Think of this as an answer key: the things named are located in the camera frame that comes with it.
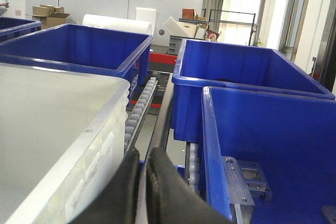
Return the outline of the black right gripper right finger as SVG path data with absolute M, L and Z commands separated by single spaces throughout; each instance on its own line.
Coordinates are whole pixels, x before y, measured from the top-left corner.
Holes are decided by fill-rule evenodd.
M 148 223 L 231 223 L 192 191 L 161 148 L 146 163 Z

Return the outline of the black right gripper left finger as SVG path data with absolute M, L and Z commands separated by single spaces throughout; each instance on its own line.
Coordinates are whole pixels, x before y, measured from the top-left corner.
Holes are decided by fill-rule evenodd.
M 99 196 L 71 223 L 135 223 L 139 190 L 139 151 L 127 151 Z

